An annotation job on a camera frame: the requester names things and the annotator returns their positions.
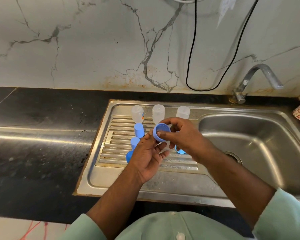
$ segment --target black countertop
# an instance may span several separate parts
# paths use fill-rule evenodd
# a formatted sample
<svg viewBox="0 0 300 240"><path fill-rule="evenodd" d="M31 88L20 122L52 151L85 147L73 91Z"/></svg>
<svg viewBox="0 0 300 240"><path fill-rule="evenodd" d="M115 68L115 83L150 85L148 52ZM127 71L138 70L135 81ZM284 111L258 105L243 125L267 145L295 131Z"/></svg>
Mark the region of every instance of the black countertop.
<svg viewBox="0 0 300 240"><path fill-rule="evenodd" d="M228 103L227 96L0 87L0 216L72 223L96 197L73 196L110 99ZM247 97L247 105L296 108L296 98ZM154 212L193 211L246 237L236 209L137 201L129 223Z"/></svg>

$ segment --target faucet spout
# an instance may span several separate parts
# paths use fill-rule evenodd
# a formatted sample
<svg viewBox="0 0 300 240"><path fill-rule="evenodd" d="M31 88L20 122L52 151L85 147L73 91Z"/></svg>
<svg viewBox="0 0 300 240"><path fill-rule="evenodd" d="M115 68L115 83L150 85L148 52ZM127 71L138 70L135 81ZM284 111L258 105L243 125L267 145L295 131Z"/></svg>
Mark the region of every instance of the faucet spout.
<svg viewBox="0 0 300 240"><path fill-rule="evenodd" d="M242 92L248 85L253 75L259 69L263 72L264 76L267 78L267 80L269 81L269 83L274 89L282 89L284 87L283 84L279 81L275 73L271 70L271 68L268 65L257 64L248 71L248 73L244 76L240 85L233 90L233 96L229 99L231 103L243 104L246 101L245 100L246 95L243 95Z"/></svg>

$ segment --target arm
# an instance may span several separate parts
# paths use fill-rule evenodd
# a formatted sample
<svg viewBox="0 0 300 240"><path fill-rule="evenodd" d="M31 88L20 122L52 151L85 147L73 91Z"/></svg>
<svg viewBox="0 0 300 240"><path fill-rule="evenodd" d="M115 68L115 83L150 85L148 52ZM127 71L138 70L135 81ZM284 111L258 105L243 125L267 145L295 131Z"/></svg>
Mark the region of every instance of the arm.
<svg viewBox="0 0 300 240"><path fill-rule="evenodd" d="M108 240L115 239L124 229L142 185L156 174L161 161L169 154L168 151L160 153L166 143L156 145L151 131L140 140L116 181L88 211L87 215Z"/></svg>
<svg viewBox="0 0 300 240"><path fill-rule="evenodd" d="M190 120L168 118L161 122L172 124L171 132L159 131L158 136L171 141L171 149L177 145L193 160L204 165L253 228L276 190L217 149Z"/></svg>

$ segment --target person's left hand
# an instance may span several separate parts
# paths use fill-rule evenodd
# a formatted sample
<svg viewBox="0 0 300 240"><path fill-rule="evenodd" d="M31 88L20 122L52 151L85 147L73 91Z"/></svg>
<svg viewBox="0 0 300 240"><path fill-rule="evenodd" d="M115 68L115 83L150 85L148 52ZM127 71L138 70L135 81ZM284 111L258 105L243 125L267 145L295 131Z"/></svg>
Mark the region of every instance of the person's left hand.
<svg viewBox="0 0 300 240"><path fill-rule="evenodd" d="M136 169L142 184L149 181L156 174L162 160L169 154L169 151L160 153L166 147L167 143L157 144L151 130L141 138L127 165L127 167Z"/></svg>

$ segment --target red line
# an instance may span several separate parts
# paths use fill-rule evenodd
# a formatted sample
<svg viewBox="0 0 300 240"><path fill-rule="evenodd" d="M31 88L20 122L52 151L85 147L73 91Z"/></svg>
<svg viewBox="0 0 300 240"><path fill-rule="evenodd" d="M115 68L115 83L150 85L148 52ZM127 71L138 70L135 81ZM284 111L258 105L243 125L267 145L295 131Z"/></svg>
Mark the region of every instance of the red line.
<svg viewBox="0 0 300 240"><path fill-rule="evenodd" d="M31 224L30 224L30 226L29 226L29 228L28 228L28 231L26 232L26 234L23 235L22 238L20 238L20 240L26 240L26 236L27 236L33 229L35 229L35 228L40 224L40 222L38 222L37 224L34 225L34 227L32 227L32 228L30 229L30 227L32 226L32 222L31 222Z"/></svg>
<svg viewBox="0 0 300 240"><path fill-rule="evenodd" d="M43 236L43 240L46 240L47 238L47 226L48 226L48 222L44 222L44 236Z"/></svg>

